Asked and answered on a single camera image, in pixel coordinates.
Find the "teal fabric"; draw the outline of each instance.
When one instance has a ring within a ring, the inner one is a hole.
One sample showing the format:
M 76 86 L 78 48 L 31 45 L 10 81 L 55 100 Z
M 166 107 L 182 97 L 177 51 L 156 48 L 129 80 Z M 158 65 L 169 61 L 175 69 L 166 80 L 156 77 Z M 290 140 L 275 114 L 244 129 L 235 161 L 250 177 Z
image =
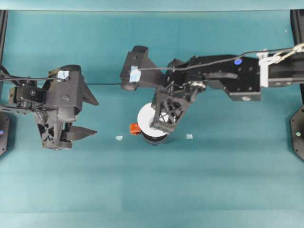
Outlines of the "teal fabric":
M 8 10 L 235 11 L 302 9 L 302 0 L 1 0 Z
M 14 11 L 4 65 L 40 77 L 81 64 L 87 82 L 116 82 L 137 44 L 163 66 L 174 57 L 288 47 L 293 39 L 288 11 Z M 11 115 L 9 151 L 0 158 L 0 227 L 304 226 L 304 162 L 288 125 L 301 105 L 298 86 L 263 89 L 262 101 L 249 103 L 209 88 L 159 146 L 129 134 L 153 90 L 90 89 L 100 105 L 85 104 L 75 125 L 98 134 L 72 150 L 43 150 L 34 117 Z

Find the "orange object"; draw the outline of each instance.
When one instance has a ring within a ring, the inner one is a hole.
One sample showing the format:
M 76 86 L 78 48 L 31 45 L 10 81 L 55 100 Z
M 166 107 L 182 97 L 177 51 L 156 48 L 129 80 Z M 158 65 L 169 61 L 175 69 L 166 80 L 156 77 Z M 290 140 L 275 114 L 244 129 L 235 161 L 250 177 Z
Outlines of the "orange object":
M 139 128 L 138 124 L 137 123 L 132 123 L 130 124 L 130 134 L 131 135 L 138 135 L 140 134 L 142 131 L 141 129 Z

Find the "wire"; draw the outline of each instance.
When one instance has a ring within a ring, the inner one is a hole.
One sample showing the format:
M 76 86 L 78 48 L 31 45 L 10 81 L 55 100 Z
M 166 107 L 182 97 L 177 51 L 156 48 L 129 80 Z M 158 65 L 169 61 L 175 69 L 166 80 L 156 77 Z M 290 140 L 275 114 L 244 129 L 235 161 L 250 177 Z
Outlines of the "wire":
M 5 81 L 48 81 L 48 80 L 58 80 L 58 81 L 66 81 L 65 79 L 61 78 L 56 78 L 56 77 L 41 77 L 41 78 L 30 78 L 30 77 L 16 77 L 9 75 L 10 77 L 0 79 L 0 82 L 5 82 Z
M 221 60 L 217 60 L 217 61 L 213 61 L 213 62 L 209 62 L 209 63 L 204 63 L 204 64 L 197 64 L 197 65 L 188 66 L 188 67 L 181 67 L 181 68 L 175 68 L 175 67 L 146 67 L 146 68 L 138 68 L 138 70 L 140 70 L 140 71 L 145 71 L 145 70 L 174 70 L 174 71 L 176 70 L 176 71 L 184 71 L 184 70 L 195 69 L 195 68 L 198 68 L 198 67 L 206 67 L 206 66 L 210 66 L 210 65 L 214 65 L 214 64 L 218 64 L 218 63 L 224 63 L 224 62 L 233 61 L 233 60 L 236 60 L 237 58 L 241 58 L 241 57 L 249 55 L 249 54 L 265 53 L 265 52 L 275 52 L 275 51 L 287 52 L 287 51 L 293 51 L 293 48 L 289 47 L 289 48 L 280 48 L 280 49 L 262 50 L 262 51 L 248 51 L 248 52 L 244 52 L 243 54 L 241 54 L 239 56 L 236 56 L 236 57 L 221 59 Z

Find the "blue sticker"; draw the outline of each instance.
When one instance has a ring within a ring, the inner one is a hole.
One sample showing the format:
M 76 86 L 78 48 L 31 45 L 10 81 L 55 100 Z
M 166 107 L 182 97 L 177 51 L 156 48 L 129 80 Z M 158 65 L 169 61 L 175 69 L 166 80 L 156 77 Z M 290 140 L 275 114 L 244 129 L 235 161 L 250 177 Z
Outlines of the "blue sticker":
M 241 58 L 237 58 L 236 60 L 234 60 L 235 65 L 240 65 L 242 62 L 243 60 Z

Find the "teal tablecloth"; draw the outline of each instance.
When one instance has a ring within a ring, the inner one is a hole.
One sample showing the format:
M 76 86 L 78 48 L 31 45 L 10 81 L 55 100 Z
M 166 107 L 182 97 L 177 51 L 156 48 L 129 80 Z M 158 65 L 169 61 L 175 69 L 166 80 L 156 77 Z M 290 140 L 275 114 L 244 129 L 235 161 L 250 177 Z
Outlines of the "teal tablecloth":
M 117 82 L 137 44 L 163 66 L 174 57 L 292 46 L 293 39 L 288 11 L 14 11 L 4 65 L 39 77 L 81 64 L 87 82 Z M 85 105 L 76 125 L 98 134 L 72 150 L 41 149 L 33 116 L 12 116 L 9 152 L 0 158 L 0 227 L 304 226 L 304 162 L 292 152 L 288 126 L 301 105 L 298 86 L 263 89 L 263 101 L 251 103 L 208 89 L 155 147 L 128 133 L 152 90 L 90 88 L 100 106 Z

